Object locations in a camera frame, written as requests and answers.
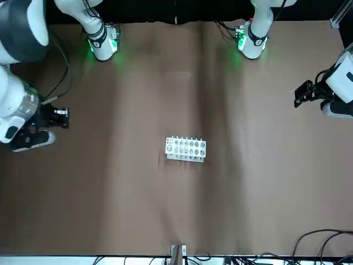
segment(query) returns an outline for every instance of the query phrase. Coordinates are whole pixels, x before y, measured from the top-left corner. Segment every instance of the black cable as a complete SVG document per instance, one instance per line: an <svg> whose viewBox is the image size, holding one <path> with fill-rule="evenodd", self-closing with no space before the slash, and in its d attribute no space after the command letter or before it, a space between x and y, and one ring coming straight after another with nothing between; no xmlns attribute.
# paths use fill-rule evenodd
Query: black cable
<svg viewBox="0 0 353 265"><path fill-rule="evenodd" d="M194 256L194 258L196 258L198 261L209 261L209 260L211 259L211 256L210 256L210 254L208 254L208 258L205 258L205 259L203 259L203 258L198 258L198 257L196 257L196 256Z"/></svg>
<svg viewBox="0 0 353 265"><path fill-rule="evenodd" d="M224 27L227 30L230 30L230 31L235 31L236 30L235 28L230 28L227 25L225 25L225 23L223 21L217 21L216 23L220 24L222 27Z"/></svg>
<svg viewBox="0 0 353 265"><path fill-rule="evenodd" d="M340 259L339 261L337 261L336 263L341 263L341 262L344 261L345 259L347 259L347 258L352 258L352 257L353 257L353 255L352 255L352 254L349 254L349 255L343 257L342 259Z"/></svg>
<svg viewBox="0 0 353 265"><path fill-rule="evenodd" d="M90 12L87 12L88 15L92 18L98 18L104 25L114 25L114 23L105 23L102 18L100 16L98 16L98 13L95 12L95 10L90 6L90 4L88 3L87 0L82 0L83 4L88 7L89 11L92 13L90 14Z"/></svg>
<svg viewBox="0 0 353 265"><path fill-rule="evenodd" d="M65 72L62 75L59 82L54 86L52 90L50 90L50 92L45 96L45 98L48 98L61 85L62 81L64 81L65 77L67 76L67 73L68 73L68 67L66 67Z"/></svg>
<svg viewBox="0 0 353 265"><path fill-rule="evenodd" d="M327 69L320 71L320 72L316 75L316 77L315 77L315 84L318 84L320 75L322 75L323 73L326 73L326 72L327 72Z"/></svg>
<svg viewBox="0 0 353 265"><path fill-rule="evenodd" d="M312 235L312 234L316 234L316 233L320 233L320 232L335 232L335 233L341 233L341 232L346 232L348 234L353 234L353 231L343 231L343 230L337 230L337 229L320 229L320 230L314 230L314 231L311 231L311 232L308 232L308 233L305 233L304 235L302 235L296 242L295 246L294 246L294 249L293 249L293 253L292 253L292 262L294 262L294 259L295 259L295 254L297 252L297 248L298 248L298 245L300 243L300 241L306 237L306 236L309 236L309 235Z"/></svg>
<svg viewBox="0 0 353 265"><path fill-rule="evenodd" d="M322 244L322 247L321 247L321 249L320 249L320 264L322 264L322 258L323 258L325 246L327 245L327 243L328 243L331 239L333 239L334 237L337 237L337 236L339 236L339 235L351 235L351 236L353 236L353 233L342 231L342 232L338 232L338 233L335 233L335 234L329 236L329 237L325 240L325 242Z"/></svg>
<svg viewBox="0 0 353 265"><path fill-rule="evenodd" d="M286 2L287 2L287 0L283 0L282 5L281 5L281 7L280 7L280 10L277 12L276 17L274 18L274 22L277 20L277 18L278 18L278 17L280 16L280 14L282 13L283 8L285 7Z"/></svg>
<svg viewBox="0 0 353 265"><path fill-rule="evenodd" d="M156 259L156 257L154 257L153 259L151 259L151 261L149 262L149 265L152 264L152 261L154 261Z"/></svg>
<svg viewBox="0 0 353 265"><path fill-rule="evenodd" d="M235 36L232 35L232 33L229 31L229 30L226 30L226 32L228 33L229 36L226 36L222 30L222 27L221 27L221 24L219 24L218 22L215 22L219 31L221 32L222 34L222 37L223 39L226 41L226 42L229 42L229 41L234 41L236 39Z"/></svg>
<svg viewBox="0 0 353 265"><path fill-rule="evenodd" d="M271 252L264 252L264 253L262 253L261 255L257 256L256 259L252 260L252 262L253 262L254 264L256 264L255 261L257 261L257 260L260 259L260 258L267 258L267 257L265 257L265 256L273 256L273 257L275 257L275 258L277 258L277 259L281 259L281 260L283 260L284 262L287 262L288 265L301 265L300 262L298 262L298 261L292 261L292 260L290 260L290 259L281 257L281 256L276 255L276 254L273 254L273 253L271 253Z"/></svg>
<svg viewBox="0 0 353 265"><path fill-rule="evenodd" d="M51 32L51 35L53 36L53 42L55 44L55 46L57 47L57 49L59 50L59 52L61 53L65 63L66 63L66 66L67 66L67 72L69 73L70 75L70 80L69 80L69 85L68 85L68 88L66 89L65 92L51 98L51 99L48 99L44 102L42 102L43 105L47 104L47 103L50 103L58 98L61 98L61 97L64 97L66 96L70 90L72 89L72 85L73 85L73 74L72 74L72 69L71 69L71 65L70 65L70 62L69 62L69 59L68 59L68 56L66 55L66 52L64 50L64 48L60 45L60 38L54 33L54 32ZM61 82L59 81L58 83L58 86L55 86L54 89L52 89L52 91L49 92L49 94L47 95L47 97L52 94L58 87L59 85L61 84Z"/></svg>
<svg viewBox="0 0 353 265"><path fill-rule="evenodd" d="M194 262L196 265L200 265L200 263L199 263L199 262L194 261L193 259L188 258L188 257L185 259L185 261L186 261L186 262L187 262L187 261L192 261L192 262Z"/></svg>
<svg viewBox="0 0 353 265"><path fill-rule="evenodd" d="M105 258L105 257L104 257L104 256L98 256L98 257L94 260L94 262L93 262L92 265L97 265L103 258Z"/></svg>

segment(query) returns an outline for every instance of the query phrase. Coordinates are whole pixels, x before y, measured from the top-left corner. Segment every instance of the robotic arm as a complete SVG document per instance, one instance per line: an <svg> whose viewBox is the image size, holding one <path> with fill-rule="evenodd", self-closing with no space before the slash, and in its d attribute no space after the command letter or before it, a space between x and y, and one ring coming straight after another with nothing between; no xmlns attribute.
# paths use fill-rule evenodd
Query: robotic arm
<svg viewBox="0 0 353 265"><path fill-rule="evenodd" d="M353 119L353 44L331 68L321 71L313 83L305 81L295 90L294 107L322 99L321 110L329 117Z"/></svg>
<svg viewBox="0 0 353 265"><path fill-rule="evenodd" d="M274 21L272 7L289 7L297 0L251 0L255 13L252 22L236 28L238 50L247 58L256 59L265 49L269 30Z"/></svg>
<svg viewBox="0 0 353 265"><path fill-rule="evenodd" d="M87 32L91 50L99 61L106 61L117 52L120 32L103 22L93 7L103 0L55 0L64 14L74 17Z"/></svg>
<svg viewBox="0 0 353 265"><path fill-rule="evenodd" d="M45 98L9 67L45 56L49 36L44 17L43 0L0 1L0 142L13 151L53 143L54 133L41 128L68 127L68 109L43 105Z"/></svg>

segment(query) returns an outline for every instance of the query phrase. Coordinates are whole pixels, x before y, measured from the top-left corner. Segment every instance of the green led light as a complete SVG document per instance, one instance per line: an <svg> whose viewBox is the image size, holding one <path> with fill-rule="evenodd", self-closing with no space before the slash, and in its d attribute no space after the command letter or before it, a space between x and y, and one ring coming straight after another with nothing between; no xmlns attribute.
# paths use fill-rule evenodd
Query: green led light
<svg viewBox="0 0 353 265"><path fill-rule="evenodd" d="M244 35L238 41L238 50L242 51L244 49L245 42L247 41L247 37Z"/></svg>
<svg viewBox="0 0 353 265"><path fill-rule="evenodd" d="M88 43L89 43L89 46L90 46L90 51L94 53L94 51L93 51L93 46L92 46L92 44L90 43L89 40L88 40Z"/></svg>
<svg viewBox="0 0 353 265"><path fill-rule="evenodd" d="M268 38L266 38L266 39L264 40L263 50L265 50L267 39L268 39Z"/></svg>
<svg viewBox="0 0 353 265"><path fill-rule="evenodd" d="M111 49L113 50L113 52L116 52L117 51L117 42L116 42L116 40L109 39L109 44L110 44Z"/></svg>

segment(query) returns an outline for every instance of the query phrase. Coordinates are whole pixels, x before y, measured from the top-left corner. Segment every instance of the white robotic arm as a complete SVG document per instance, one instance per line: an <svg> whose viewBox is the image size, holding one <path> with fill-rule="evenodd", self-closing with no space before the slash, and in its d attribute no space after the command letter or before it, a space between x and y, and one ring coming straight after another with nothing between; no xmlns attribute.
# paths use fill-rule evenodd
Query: white robotic arm
<svg viewBox="0 0 353 265"><path fill-rule="evenodd" d="M119 31L111 25L104 24L93 7L103 0L55 0L55 4L64 14L74 17L87 32L95 57L106 61L117 52Z"/></svg>
<svg viewBox="0 0 353 265"><path fill-rule="evenodd" d="M313 83L305 81L295 91L294 106L322 99L321 110L329 117L353 119L353 44L339 56L337 62L321 71Z"/></svg>
<svg viewBox="0 0 353 265"><path fill-rule="evenodd" d="M44 17L43 0L0 3L0 142L9 144L13 151L53 143L55 135L41 128L68 127L68 109L61 115L51 104L41 104L44 97L9 67L45 56L49 36Z"/></svg>
<svg viewBox="0 0 353 265"><path fill-rule="evenodd" d="M272 7L288 7L297 0L251 0L255 13L252 22L237 29L238 49L247 58L256 59L265 49L268 33L274 21Z"/></svg>

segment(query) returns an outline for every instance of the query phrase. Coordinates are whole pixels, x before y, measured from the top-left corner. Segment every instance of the black background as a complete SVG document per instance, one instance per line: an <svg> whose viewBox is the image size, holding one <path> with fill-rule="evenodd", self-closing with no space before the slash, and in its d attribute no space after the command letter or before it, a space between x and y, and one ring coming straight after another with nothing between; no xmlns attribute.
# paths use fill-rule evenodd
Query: black background
<svg viewBox="0 0 353 265"><path fill-rule="evenodd" d="M278 20L328 20L343 0L298 0L286 7ZM76 23L62 14L53 0L47 1L47 22L49 24ZM104 0L96 9L105 22L136 23L165 22L178 24L191 21L230 21L249 19L254 14L250 0Z"/></svg>

